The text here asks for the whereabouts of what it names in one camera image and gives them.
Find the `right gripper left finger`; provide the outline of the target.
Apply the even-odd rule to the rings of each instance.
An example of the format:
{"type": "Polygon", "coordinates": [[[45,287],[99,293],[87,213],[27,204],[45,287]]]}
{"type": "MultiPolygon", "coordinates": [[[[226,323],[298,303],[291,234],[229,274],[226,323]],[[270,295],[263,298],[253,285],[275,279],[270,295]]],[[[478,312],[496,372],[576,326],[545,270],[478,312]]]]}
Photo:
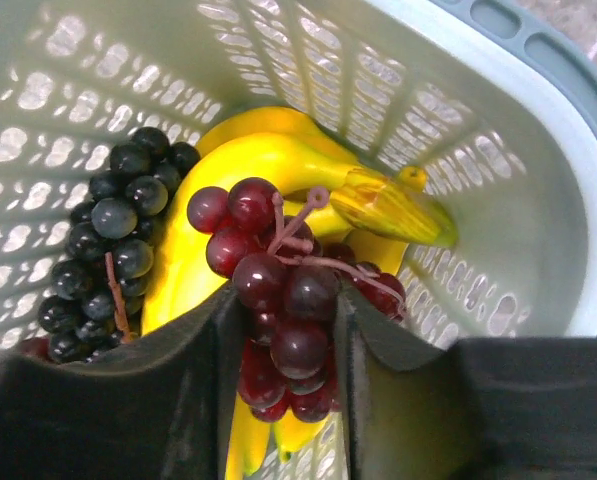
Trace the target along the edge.
{"type": "Polygon", "coordinates": [[[89,363],[0,350],[0,479],[221,479],[233,291],[89,363]]]}

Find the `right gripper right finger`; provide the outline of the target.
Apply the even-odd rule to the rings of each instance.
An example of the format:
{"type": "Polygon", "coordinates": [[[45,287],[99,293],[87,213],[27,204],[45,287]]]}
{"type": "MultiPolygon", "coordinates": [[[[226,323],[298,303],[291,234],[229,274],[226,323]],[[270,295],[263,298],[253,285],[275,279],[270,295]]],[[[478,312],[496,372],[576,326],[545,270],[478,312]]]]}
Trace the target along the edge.
{"type": "Polygon", "coordinates": [[[335,350],[353,479],[597,479],[597,338],[441,349],[345,285],[335,350]]]}

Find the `red grape bunch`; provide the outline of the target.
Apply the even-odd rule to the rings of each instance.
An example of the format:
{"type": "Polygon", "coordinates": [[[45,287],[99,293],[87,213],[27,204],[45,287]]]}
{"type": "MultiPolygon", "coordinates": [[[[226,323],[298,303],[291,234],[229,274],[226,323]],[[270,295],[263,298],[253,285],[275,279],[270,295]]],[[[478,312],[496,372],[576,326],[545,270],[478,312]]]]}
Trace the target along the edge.
{"type": "Polygon", "coordinates": [[[190,225],[209,237],[209,269],[231,282],[247,311],[238,395],[261,421],[292,412],[317,423],[337,409],[332,335],[342,280],[387,319],[404,317],[404,289],[393,275],[356,262],[344,245],[320,252],[306,219],[328,203],[328,191],[314,187],[288,216],[276,187],[250,177],[230,190],[203,187],[187,204],[190,225]]]}

